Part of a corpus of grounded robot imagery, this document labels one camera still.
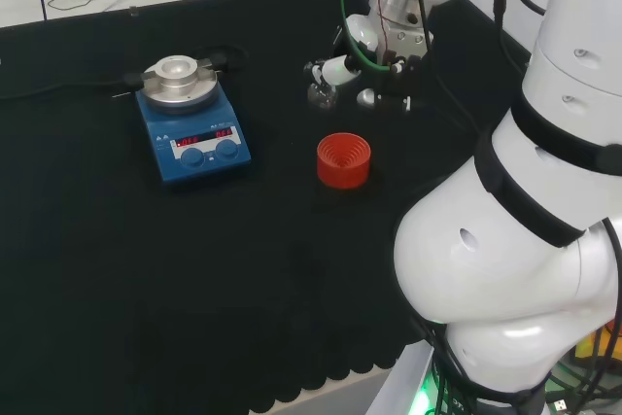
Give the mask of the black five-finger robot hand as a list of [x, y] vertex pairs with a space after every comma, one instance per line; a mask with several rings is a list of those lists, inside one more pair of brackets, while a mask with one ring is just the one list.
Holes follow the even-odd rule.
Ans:
[[410, 112], [421, 82], [422, 58], [418, 55], [404, 58], [390, 52], [385, 59], [389, 70], [380, 72], [371, 66], [381, 51], [381, 41], [372, 22], [355, 14], [346, 18], [346, 24], [348, 29], [339, 28], [335, 36], [336, 56], [304, 66], [303, 73], [309, 80], [308, 101], [329, 110], [336, 105], [341, 89], [366, 76], [374, 86], [358, 92], [356, 101], [360, 107], [399, 105], [403, 112]]

